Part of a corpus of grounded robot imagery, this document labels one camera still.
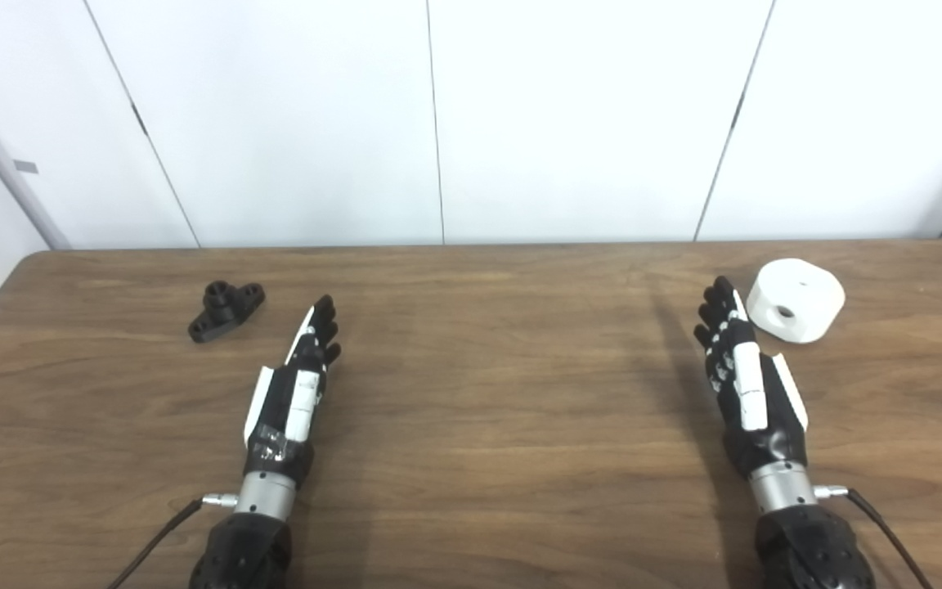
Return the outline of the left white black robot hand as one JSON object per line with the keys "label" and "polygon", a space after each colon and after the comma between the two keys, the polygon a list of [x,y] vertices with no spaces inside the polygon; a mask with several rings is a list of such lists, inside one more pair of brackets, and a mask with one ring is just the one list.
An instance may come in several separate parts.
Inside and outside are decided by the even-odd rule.
{"label": "left white black robot hand", "polygon": [[244,425],[244,473],[277,474],[296,489],[307,480],[315,411],[341,353],[336,314],[333,297],[322,295],[307,310],[283,364],[259,372]]}

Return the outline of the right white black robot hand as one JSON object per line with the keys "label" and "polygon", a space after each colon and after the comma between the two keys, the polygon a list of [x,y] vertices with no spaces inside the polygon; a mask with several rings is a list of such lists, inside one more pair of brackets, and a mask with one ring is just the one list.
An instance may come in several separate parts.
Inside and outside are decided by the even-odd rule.
{"label": "right white black robot hand", "polygon": [[808,463],[808,416],[781,354],[761,351],[739,291],[718,276],[703,291],[694,336],[725,430],[723,447],[746,478],[777,462]]}

